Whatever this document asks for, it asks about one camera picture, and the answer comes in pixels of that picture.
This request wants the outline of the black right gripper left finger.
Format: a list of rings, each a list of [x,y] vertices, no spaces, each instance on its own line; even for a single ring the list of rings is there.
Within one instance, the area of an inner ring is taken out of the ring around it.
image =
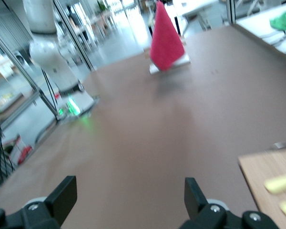
[[[0,208],[0,229],[61,229],[76,201],[76,176],[66,176],[48,196],[31,199],[10,215]]]

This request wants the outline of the aluminium frame post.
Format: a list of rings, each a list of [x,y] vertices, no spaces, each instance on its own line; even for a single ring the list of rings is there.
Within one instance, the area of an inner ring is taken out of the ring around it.
[[[31,88],[33,89],[34,93],[33,95],[37,95],[41,98],[41,100],[46,104],[48,109],[53,113],[55,119],[58,117],[58,112],[55,108],[55,106],[50,102],[50,100],[46,97],[43,90],[37,85],[37,83],[31,78],[27,70],[21,65],[20,61],[14,56],[13,52],[8,48],[8,46],[5,44],[4,40],[0,37],[0,48],[6,53],[6,55],[9,57],[9,59],[17,66],[20,73],[23,75],[23,77],[27,80]]]
[[[79,52],[79,56],[81,57],[83,62],[86,64],[89,71],[90,72],[93,71],[94,67],[93,67],[91,61],[89,60],[88,55],[87,55],[83,45],[81,44],[81,41],[79,40],[77,33],[75,32],[74,28],[72,27],[67,14],[64,12],[61,4],[59,3],[59,0],[53,0],[53,4],[54,4],[54,7],[57,10],[59,16],[61,17],[62,24],[64,24],[65,27],[67,28],[67,31],[70,34],[71,40],[74,42],[74,45],[77,48],[77,50]]]

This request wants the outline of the red and white box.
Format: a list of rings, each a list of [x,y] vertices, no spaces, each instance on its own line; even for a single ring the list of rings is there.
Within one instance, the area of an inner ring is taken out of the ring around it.
[[[20,135],[17,135],[16,139],[13,142],[9,159],[13,165],[18,166],[25,161],[31,150],[32,146],[26,145],[23,142],[22,137]]]

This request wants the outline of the green crumpled object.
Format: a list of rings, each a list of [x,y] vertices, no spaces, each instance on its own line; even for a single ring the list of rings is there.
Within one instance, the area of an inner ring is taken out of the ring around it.
[[[270,26],[279,31],[286,31],[286,12],[269,20]]]

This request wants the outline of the white rectangular tray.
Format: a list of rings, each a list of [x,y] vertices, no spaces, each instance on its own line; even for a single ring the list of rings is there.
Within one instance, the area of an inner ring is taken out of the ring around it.
[[[190,62],[191,61],[190,61],[189,55],[187,53],[185,53],[182,57],[180,57],[178,60],[176,60],[169,69],[160,70],[154,63],[152,63],[152,64],[150,64],[149,72],[150,72],[150,74],[165,72],[165,71],[168,71],[168,70],[189,64]]]

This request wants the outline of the pink microfibre cloth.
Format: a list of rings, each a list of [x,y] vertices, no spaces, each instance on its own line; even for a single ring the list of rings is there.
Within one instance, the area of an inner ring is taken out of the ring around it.
[[[150,48],[150,58],[161,71],[172,67],[185,54],[184,46],[174,28],[164,4],[156,2],[155,25]]]

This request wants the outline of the white table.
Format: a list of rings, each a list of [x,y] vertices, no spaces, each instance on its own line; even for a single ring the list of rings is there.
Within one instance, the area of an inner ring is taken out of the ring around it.
[[[279,31],[270,26],[269,20],[282,15],[286,12],[286,0],[278,1],[277,5],[270,5],[275,0],[263,0],[263,9],[258,13],[237,19],[236,23],[259,38],[261,41],[269,44],[282,54],[286,55],[286,31]]]

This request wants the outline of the yellow plastic knife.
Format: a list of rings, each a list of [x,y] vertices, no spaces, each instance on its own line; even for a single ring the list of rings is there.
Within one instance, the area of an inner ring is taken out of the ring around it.
[[[267,179],[264,187],[272,194],[279,194],[286,191],[286,174]]]

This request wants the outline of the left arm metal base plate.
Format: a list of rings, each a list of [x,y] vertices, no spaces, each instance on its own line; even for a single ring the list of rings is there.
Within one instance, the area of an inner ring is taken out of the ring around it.
[[[58,118],[60,120],[73,120],[89,115],[99,100],[98,95],[91,96],[86,92],[59,96],[57,100]]]

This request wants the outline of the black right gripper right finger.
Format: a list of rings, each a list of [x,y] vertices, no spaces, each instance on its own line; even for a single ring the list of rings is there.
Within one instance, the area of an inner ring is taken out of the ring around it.
[[[179,229],[280,229],[262,212],[245,211],[238,217],[220,202],[208,202],[193,177],[185,178],[184,203],[189,219]]]

